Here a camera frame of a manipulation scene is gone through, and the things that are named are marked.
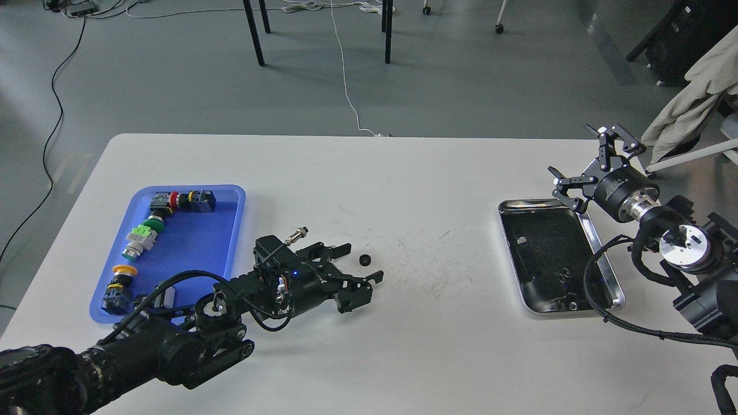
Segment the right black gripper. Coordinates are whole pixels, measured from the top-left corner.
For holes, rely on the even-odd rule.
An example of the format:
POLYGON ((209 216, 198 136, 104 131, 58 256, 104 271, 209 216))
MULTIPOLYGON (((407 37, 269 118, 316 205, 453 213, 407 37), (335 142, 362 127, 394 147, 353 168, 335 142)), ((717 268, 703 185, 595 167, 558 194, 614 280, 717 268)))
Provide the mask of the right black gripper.
POLYGON ((598 155, 580 176, 565 177, 558 169, 548 166, 553 174, 555 189, 552 196, 570 210, 583 214, 592 200, 613 220, 619 223, 634 221, 630 214, 632 200, 648 196, 657 200, 661 189, 648 177, 627 167, 629 160, 644 153, 646 145, 619 124, 594 129, 599 141, 598 155), (581 197, 570 197, 568 192, 579 190, 581 197))

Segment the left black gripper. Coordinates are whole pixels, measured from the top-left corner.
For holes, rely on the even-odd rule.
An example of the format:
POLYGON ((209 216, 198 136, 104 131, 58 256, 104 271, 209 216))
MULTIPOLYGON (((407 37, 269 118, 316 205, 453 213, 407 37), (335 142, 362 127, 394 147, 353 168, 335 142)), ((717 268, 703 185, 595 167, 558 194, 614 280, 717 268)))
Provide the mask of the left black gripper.
POLYGON ((369 304, 372 284, 383 280, 384 271, 375 271, 358 281, 346 280, 347 275, 332 260, 351 250, 351 243, 326 246, 316 242, 297 253, 258 258, 255 271, 260 285, 254 294, 255 318, 295 318, 330 299, 335 300, 341 314, 369 304))

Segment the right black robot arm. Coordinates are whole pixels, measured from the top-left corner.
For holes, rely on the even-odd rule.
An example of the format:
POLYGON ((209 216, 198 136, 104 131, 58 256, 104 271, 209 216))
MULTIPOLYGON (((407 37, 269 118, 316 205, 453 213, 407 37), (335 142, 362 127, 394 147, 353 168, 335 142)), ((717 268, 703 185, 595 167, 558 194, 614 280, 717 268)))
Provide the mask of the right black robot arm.
POLYGON ((578 176, 566 177, 554 167, 552 195, 565 207, 584 213, 589 202, 619 223, 637 221, 632 238, 619 235, 593 253, 583 271, 583 291, 604 322, 633 333, 646 334, 736 351, 737 274, 736 228, 716 213, 706 224, 693 220, 693 202, 683 196, 659 202, 659 187, 632 166, 645 146, 620 125, 592 129, 598 138, 598 155, 578 176), (679 292, 673 307, 695 332, 673 333, 648 329, 616 317, 591 294, 594 263, 609 248, 629 243, 631 262, 649 281, 679 292))

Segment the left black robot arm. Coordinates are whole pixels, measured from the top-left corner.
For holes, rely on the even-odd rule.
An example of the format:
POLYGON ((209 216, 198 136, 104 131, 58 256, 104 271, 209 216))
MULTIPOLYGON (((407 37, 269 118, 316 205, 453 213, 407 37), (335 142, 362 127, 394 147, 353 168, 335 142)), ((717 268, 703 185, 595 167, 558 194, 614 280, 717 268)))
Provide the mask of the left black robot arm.
POLYGON ((348 243, 291 250, 306 233, 257 239, 253 269, 229 280, 201 270, 172 276, 84 352, 3 351, 2 413, 89 414, 151 380, 194 389, 250 357, 245 313, 274 333, 325 300, 340 313, 369 304, 383 271, 343 273, 334 261, 351 252, 348 243))

